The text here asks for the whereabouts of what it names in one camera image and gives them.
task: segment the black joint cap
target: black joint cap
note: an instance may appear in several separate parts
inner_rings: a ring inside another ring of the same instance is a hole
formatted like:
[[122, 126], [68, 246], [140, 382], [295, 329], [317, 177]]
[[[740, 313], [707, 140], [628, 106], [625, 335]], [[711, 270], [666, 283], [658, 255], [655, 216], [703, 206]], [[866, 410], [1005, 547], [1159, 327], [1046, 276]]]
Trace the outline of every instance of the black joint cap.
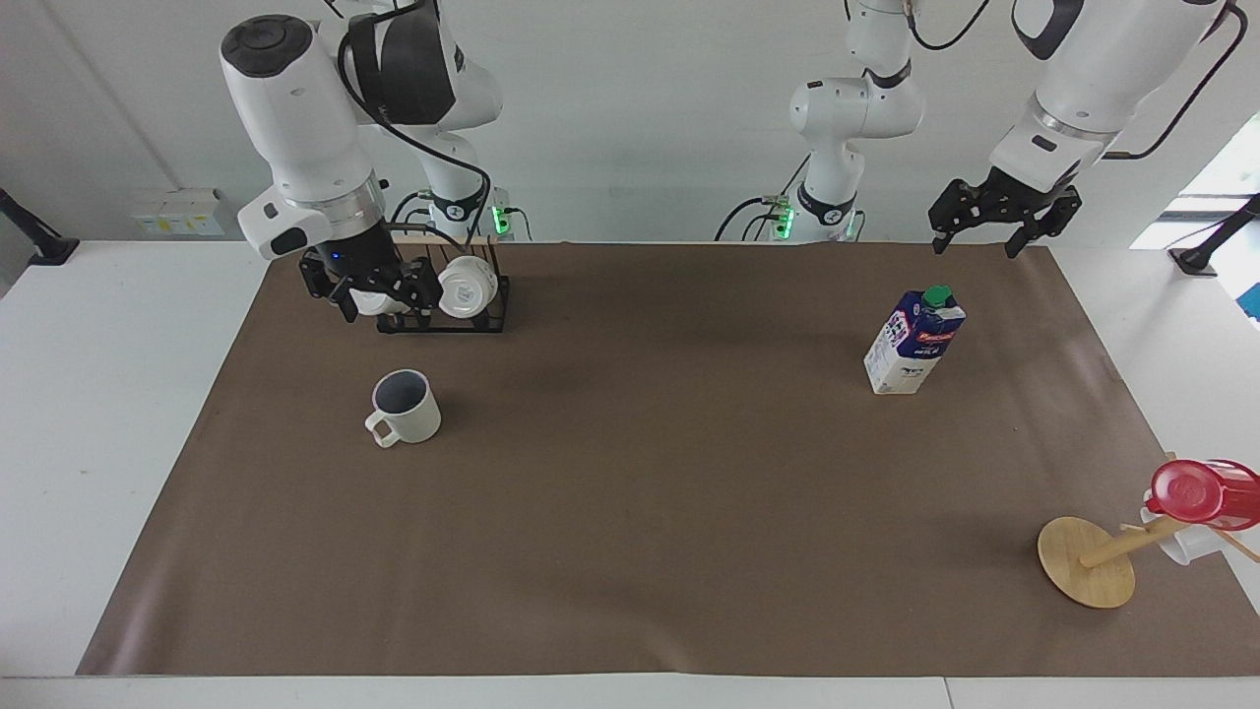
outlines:
[[261, 15], [232, 28], [219, 52], [227, 63], [251, 78], [280, 76], [310, 49], [315, 33], [291, 15]]

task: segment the green cap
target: green cap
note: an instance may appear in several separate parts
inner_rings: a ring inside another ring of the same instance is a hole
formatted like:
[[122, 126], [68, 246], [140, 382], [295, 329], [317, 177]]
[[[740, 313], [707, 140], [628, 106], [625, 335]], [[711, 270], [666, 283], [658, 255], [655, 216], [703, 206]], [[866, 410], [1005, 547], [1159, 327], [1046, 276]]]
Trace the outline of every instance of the green cap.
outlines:
[[944, 307], [953, 296], [954, 291], [948, 285], [934, 285], [927, 288], [927, 292], [924, 292], [924, 302], [929, 307]]

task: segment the mug handle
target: mug handle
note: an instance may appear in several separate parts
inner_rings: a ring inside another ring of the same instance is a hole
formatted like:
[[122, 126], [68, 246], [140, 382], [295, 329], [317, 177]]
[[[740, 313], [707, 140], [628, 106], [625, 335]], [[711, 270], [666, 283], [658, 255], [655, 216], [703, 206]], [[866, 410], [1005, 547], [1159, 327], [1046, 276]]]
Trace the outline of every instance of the mug handle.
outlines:
[[393, 427], [389, 427], [389, 422], [386, 422], [386, 426], [389, 427], [389, 433], [382, 437], [377, 433], [377, 427], [381, 426], [381, 422], [386, 422], [386, 416], [381, 412], [373, 412], [372, 416], [368, 417], [368, 421], [363, 422], [363, 426], [372, 433], [372, 438], [375, 440], [377, 446], [381, 448], [389, 448], [391, 446], [398, 443], [398, 432], [393, 431]]

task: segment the table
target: table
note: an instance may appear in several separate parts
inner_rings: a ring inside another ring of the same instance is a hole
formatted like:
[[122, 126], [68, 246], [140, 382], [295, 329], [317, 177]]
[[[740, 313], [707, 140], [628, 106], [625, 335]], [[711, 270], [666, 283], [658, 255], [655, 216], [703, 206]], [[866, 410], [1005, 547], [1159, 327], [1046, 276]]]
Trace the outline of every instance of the table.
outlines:
[[[1260, 351], [1260, 332], [1223, 291], [1171, 276], [1160, 252], [1055, 253], [1162, 443], [1260, 460], [1246, 412], [1230, 416], [1218, 409], [1227, 397], [1202, 394], [1260, 389], [1255, 368], [1232, 366]], [[33, 432], [0, 443], [0, 674], [73, 670], [262, 269], [242, 243], [87, 243], [63, 268], [28, 271], [0, 300], [4, 395], [14, 403], [0, 417], [5, 431]], [[1149, 296], [1116, 307], [1133, 287]], [[160, 311], [180, 312], [181, 326], [156, 336], [146, 324]], [[134, 336], [103, 336], [116, 331]], [[86, 402], [78, 411], [62, 406], [72, 393]], [[101, 426], [108, 421], [116, 426]], [[76, 432], [71, 445], [32, 446], [58, 427]], [[1252, 572], [1244, 586], [1256, 602], [1257, 574], [1227, 555]]]

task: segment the white surface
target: white surface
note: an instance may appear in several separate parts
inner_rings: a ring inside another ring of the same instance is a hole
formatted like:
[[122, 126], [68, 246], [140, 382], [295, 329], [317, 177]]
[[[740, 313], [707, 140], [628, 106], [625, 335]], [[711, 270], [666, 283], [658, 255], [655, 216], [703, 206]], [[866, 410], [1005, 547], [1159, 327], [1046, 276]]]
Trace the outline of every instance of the white surface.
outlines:
[[1260, 679], [948, 680], [954, 709], [1251, 709]]
[[949, 709], [940, 679], [276, 678], [0, 680], [0, 709]]
[[86, 242], [0, 300], [0, 675], [74, 672], [262, 272]]
[[[1164, 450], [1260, 465], [1260, 329], [1220, 283], [1182, 275], [1163, 251], [1053, 253]], [[1239, 539], [1260, 550], [1260, 528]], [[1260, 564], [1225, 557], [1260, 613]]]
[[[331, 18], [318, 0], [26, 1], [48, 4], [64, 21], [185, 185], [223, 188], [238, 207], [270, 178], [228, 97], [219, 40], [261, 13]], [[948, 52], [914, 50], [927, 98], [922, 126], [903, 139], [861, 141], [868, 238], [929, 239], [926, 209], [949, 180], [984, 178], [989, 152], [1042, 71], [1014, 35], [1011, 4], [993, 3]], [[150, 186], [141, 183], [156, 173], [144, 155], [118, 159], [120, 136], [94, 120], [19, 5], [0, 3], [0, 58], [21, 67], [0, 77], [0, 183], [69, 232], [94, 228], [102, 204], [117, 208], [107, 220], [120, 228], [110, 237], [130, 233], [126, 200], [103, 190]], [[926, 4], [922, 34], [948, 39], [974, 8]], [[447, 0], [442, 9], [469, 58], [503, 86], [503, 117], [467, 135], [495, 180], [529, 209], [539, 239], [711, 238], [731, 207], [777, 190], [804, 156], [788, 118], [793, 89], [859, 73], [843, 45], [838, 0]], [[1227, 42], [1221, 33], [1198, 47], [1118, 147], [1145, 147]], [[1260, 108], [1257, 69], [1252, 37], [1159, 152], [1082, 175], [1085, 204], [1063, 238], [1128, 246]], [[393, 199], [422, 183], [397, 141], [368, 135], [365, 145], [378, 175], [398, 185]], [[978, 229], [960, 241], [1005, 239], [1011, 230]]]

